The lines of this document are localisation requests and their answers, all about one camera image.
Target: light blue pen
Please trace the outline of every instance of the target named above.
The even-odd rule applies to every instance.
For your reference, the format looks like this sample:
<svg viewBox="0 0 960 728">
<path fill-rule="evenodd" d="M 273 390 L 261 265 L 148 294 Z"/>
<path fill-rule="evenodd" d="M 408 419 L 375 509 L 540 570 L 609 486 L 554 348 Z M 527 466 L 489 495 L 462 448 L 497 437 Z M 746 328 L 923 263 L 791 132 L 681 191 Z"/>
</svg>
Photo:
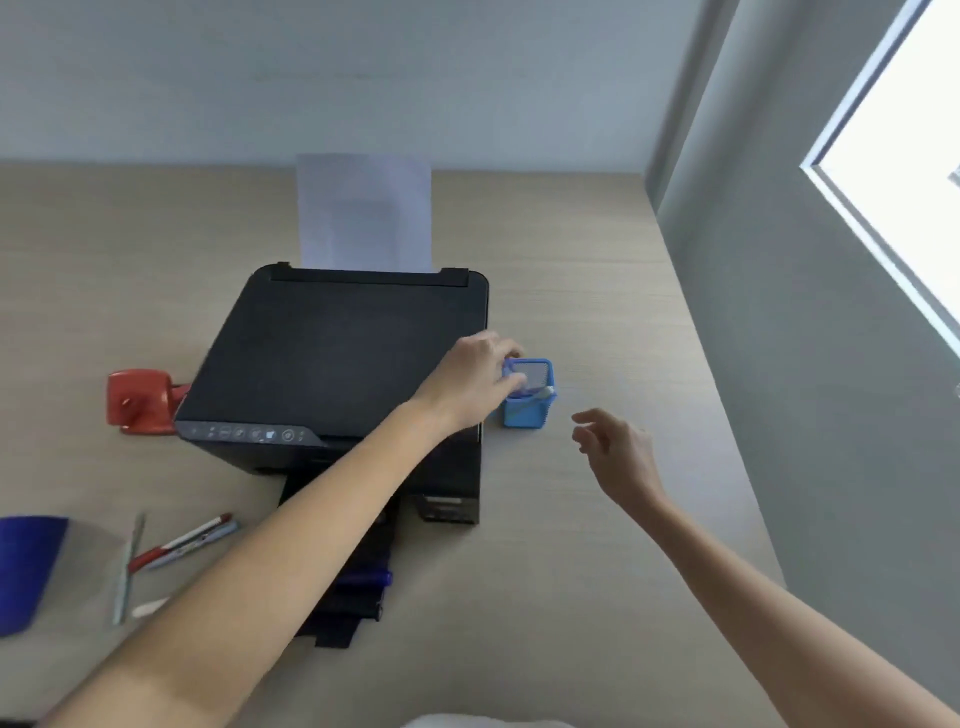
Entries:
<svg viewBox="0 0 960 728">
<path fill-rule="evenodd" d="M 169 564 L 171 561 L 177 561 L 181 556 L 186 556 L 186 554 L 191 551 L 195 551 L 202 546 L 207 544 L 212 544 L 214 541 L 219 541 L 224 536 L 229 536 L 233 531 L 237 530 L 240 527 L 240 524 L 237 521 L 228 521 L 223 525 L 217 526 L 212 531 L 207 534 L 204 534 L 196 541 L 191 541 L 189 544 L 184 544 L 180 548 L 177 548 L 166 556 L 161 556 L 155 561 L 150 562 L 144 569 L 157 569 L 162 567 L 164 564 Z"/>
</svg>

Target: red marker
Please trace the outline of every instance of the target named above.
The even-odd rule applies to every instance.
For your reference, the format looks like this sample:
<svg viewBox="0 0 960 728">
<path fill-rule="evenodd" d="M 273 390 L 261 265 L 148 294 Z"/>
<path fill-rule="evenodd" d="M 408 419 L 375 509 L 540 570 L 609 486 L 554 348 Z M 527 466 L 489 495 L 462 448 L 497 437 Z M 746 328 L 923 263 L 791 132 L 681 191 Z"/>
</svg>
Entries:
<svg viewBox="0 0 960 728">
<path fill-rule="evenodd" d="M 199 525 L 192 531 L 187 531 L 182 536 L 179 536 L 168 544 L 164 544 L 163 546 L 154 546 L 149 551 L 144 551 L 139 556 L 130 560 L 130 562 L 127 564 L 127 572 L 134 573 L 135 571 L 143 569 L 150 562 L 160 558 L 160 556 L 166 556 L 172 550 L 177 548 L 177 546 L 183 546 L 184 544 L 193 541 L 198 536 L 203 536 L 203 534 L 207 531 L 211 531 L 218 525 L 228 522 L 231 518 L 233 518 L 232 513 L 223 513 L 212 521 L 207 521 L 204 523 L 204 525 Z"/>
</svg>

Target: sheet of paper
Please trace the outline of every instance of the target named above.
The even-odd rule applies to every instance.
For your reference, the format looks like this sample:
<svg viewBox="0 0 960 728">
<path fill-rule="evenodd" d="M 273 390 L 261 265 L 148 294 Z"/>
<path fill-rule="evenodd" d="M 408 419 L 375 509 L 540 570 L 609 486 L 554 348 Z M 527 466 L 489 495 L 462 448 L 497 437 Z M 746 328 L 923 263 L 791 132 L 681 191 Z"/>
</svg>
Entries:
<svg viewBox="0 0 960 728">
<path fill-rule="evenodd" d="M 400 155 L 298 155 L 300 265 L 433 271 L 430 165 Z"/>
</svg>

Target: person's hand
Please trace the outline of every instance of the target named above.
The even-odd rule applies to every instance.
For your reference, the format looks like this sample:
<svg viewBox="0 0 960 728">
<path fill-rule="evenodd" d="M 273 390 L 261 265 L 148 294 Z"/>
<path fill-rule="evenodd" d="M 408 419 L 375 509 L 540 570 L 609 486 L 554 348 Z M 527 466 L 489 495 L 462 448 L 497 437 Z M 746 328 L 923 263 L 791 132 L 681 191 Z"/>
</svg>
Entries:
<svg viewBox="0 0 960 728">
<path fill-rule="evenodd" d="M 668 502 L 653 439 L 642 429 L 599 407 L 573 415 L 573 440 L 587 456 L 600 488 L 635 520 Z"/>
<path fill-rule="evenodd" d="M 431 409 L 443 426 L 444 437 L 478 425 L 526 383 L 523 374 L 503 376 L 503 360 L 508 356 L 523 356 L 523 349 L 496 331 L 465 336 L 420 385 L 413 401 Z"/>
</svg>

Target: white wall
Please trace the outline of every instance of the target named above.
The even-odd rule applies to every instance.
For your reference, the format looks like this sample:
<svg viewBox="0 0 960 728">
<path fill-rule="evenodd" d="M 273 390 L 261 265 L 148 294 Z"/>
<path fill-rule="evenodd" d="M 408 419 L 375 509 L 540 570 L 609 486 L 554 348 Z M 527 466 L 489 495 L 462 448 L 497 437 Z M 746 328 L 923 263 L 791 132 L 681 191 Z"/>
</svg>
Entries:
<svg viewBox="0 0 960 728">
<path fill-rule="evenodd" d="M 642 171 L 705 0 L 5 0 L 0 158 Z"/>
<path fill-rule="evenodd" d="M 741 0 L 659 210 L 790 589 L 960 708 L 960 360 L 798 169 L 899 0 Z"/>
</svg>

